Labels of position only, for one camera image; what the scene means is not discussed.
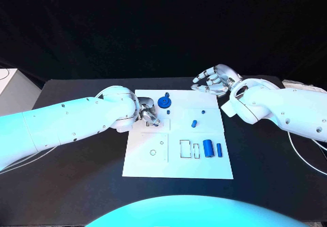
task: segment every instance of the robotic hand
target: robotic hand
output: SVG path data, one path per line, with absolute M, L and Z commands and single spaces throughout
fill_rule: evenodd
M 23 157 L 109 127 L 125 132 L 136 120 L 159 124 L 149 98 L 138 98 L 121 86 L 108 87 L 97 96 L 0 117 L 0 170 Z
M 230 91 L 221 110 L 229 117 L 254 124 L 269 119 L 285 131 L 318 141 L 327 141 L 327 94 L 315 91 L 279 89 L 263 79 L 242 79 L 223 64 L 198 74 L 193 82 L 207 77 L 207 86 L 194 84 L 193 90 L 221 97 Z

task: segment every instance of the small blue piece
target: small blue piece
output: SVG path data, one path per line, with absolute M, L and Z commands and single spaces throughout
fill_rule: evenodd
M 204 156 L 213 157 L 213 143 L 210 140 L 203 140 Z
M 191 123 L 193 128 L 195 127 L 195 123 L 197 123 L 197 121 L 194 120 L 193 123 Z
M 221 157 L 223 153 L 221 153 L 221 145 L 220 145 L 220 143 L 216 144 L 216 152 L 217 152 L 217 156 Z
M 158 99 L 158 107 L 165 109 L 171 105 L 171 100 L 168 98 L 168 93 L 165 92 L 164 97 Z

